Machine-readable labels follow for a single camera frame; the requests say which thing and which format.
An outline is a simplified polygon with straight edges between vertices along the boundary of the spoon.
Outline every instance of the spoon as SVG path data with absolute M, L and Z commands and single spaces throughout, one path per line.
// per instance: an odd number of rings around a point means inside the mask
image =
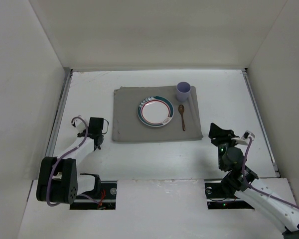
M 179 113 L 181 115 L 181 124 L 183 126 L 183 131 L 185 131 L 185 122 L 184 122 L 184 116 L 183 116 L 184 111 L 185 111 L 184 106 L 183 105 L 179 105 L 178 106 L 178 111 L 179 111 Z

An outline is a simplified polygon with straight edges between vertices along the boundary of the gray cloth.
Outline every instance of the gray cloth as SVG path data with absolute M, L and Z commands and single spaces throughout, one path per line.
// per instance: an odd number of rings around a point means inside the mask
M 174 107 L 172 120 L 162 127 L 150 127 L 142 123 L 137 110 L 140 102 L 150 96 L 162 96 Z M 178 106 L 184 105 L 186 131 L 182 130 Z M 166 142 L 200 140 L 201 133 L 196 88 L 191 87 L 191 96 L 183 103 L 176 99 L 176 86 L 121 87 L 114 90 L 114 115 L 112 139 L 116 142 Z

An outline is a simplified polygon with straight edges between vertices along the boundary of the utensil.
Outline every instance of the utensil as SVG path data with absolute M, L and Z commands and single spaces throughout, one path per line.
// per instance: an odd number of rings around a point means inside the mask
M 151 127 L 161 127 L 169 123 L 174 115 L 171 102 L 162 96 L 150 96 L 138 107 L 140 120 Z
M 187 82 L 180 82 L 176 86 L 176 98 L 179 102 L 184 102 L 190 95 L 191 86 Z
M 185 107 L 183 105 L 179 105 L 178 106 L 178 111 L 181 115 L 181 124 L 182 124 L 182 127 L 183 127 L 183 131 L 185 131 L 186 128 L 185 128 L 185 122 L 184 122 L 184 116 L 183 116 L 184 111 L 185 111 Z

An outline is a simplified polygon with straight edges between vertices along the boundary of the plate rim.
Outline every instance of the plate rim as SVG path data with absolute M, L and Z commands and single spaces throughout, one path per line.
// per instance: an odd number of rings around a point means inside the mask
M 155 125 L 155 124 L 152 124 L 152 123 L 150 123 L 150 122 L 148 122 L 148 121 L 142 116 L 142 108 L 144 107 L 144 105 L 145 105 L 147 102 L 150 102 L 150 101 L 152 101 L 152 100 L 162 101 L 163 103 L 167 104 L 167 107 L 169 108 L 169 117 L 167 117 L 165 120 L 163 120 L 163 122 L 158 123 L 158 124 L 156 124 L 156 125 Z M 147 125 L 147 126 L 150 126 L 150 127 L 162 127 L 162 126 L 168 124 L 168 123 L 171 121 L 171 119 L 173 118 L 173 116 L 174 116 L 174 106 L 173 106 L 173 104 L 172 104 L 167 98 L 165 98 L 165 97 L 163 97 L 163 96 L 150 96 L 150 97 L 146 97 L 144 100 L 142 100 L 142 101 L 140 102 L 140 104 L 139 104 L 139 106 L 138 106 L 138 117 L 139 117 L 140 121 L 141 121 L 143 124 L 145 124 L 145 125 Z

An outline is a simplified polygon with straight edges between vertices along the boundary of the white plate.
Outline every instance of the white plate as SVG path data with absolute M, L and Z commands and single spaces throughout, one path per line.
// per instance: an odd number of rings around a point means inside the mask
M 161 127 L 169 123 L 174 115 L 171 102 L 161 96 L 151 96 L 144 99 L 138 107 L 140 120 L 151 127 Z

